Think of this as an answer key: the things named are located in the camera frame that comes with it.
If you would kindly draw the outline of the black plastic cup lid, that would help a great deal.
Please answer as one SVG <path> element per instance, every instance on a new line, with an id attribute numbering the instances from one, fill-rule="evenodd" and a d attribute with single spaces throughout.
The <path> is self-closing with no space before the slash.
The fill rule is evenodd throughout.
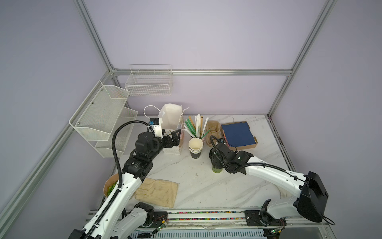
<path id="1" fill-rule="evenodd" d="M 219 153 L 213 148 L 209 152 L 209 158 L 210 158 L 212 164 L 216 164 L 216 163 L 221 162 Z"/>

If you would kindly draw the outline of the green paper cup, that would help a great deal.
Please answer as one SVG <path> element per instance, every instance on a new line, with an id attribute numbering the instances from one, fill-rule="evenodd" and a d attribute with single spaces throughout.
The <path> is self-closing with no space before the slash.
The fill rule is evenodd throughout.
<path id="1" fill-rule="evenodd" d="M 222 165 L 221 162 L 214 161 L 211 164 L 212 164 L 211 168 L 214 173 L 221 173 L 222 170 L 224 169 L 224 166 Z"/>

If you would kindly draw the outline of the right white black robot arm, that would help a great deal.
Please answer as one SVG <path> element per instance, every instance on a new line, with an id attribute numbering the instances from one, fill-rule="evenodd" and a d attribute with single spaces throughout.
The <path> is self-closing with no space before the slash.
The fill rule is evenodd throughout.
<path id="1" fill-rule="evenodd" d="M 259 177 L 289 193 L 285 199 L 266 200 L 254 219 L 257 224 L 267 227 L 280 223 L 283 226 L 286 217 L 303 217 L 314 223 L 335 225 L 325 216 L 329 194 L 318 174 L 290 171 L 269 164 L 249 152 L 233 151 L 222 138 L 211 136 L 210 141 L 211 161 L 216 161 L 228 173 Z"/>

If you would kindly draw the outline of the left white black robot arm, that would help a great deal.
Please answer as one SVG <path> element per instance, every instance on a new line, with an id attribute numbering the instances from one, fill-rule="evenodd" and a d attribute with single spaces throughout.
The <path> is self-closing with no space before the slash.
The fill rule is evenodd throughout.
<path id="1" fill-rule="evenodd" d="M 171 135 L 161 136 L 158 118 L 142 122 L 147 130 L 141 133 L 136 141 L 136 147 L 131 152 L 124 167 L 120 166 L 116 152 L 116 138 L 126 126 L 139 123 L 132 120 L 119 126 L 112 136 L 112 153 L 117 169 L 117 185 L 98 210 L 96 215 L 81 230 L 74 229 L 71 239 L 127 239 L 140 226 L 148 227 L 153 222 L 153 206 L 138 203 L 122 220 L 119 220 L 123 209 L 135 191 L 140 187 L 153 167 L 153 159 L 164 148 L 172 148 L 180 144 L 181 130 L 177 129 Z"/>

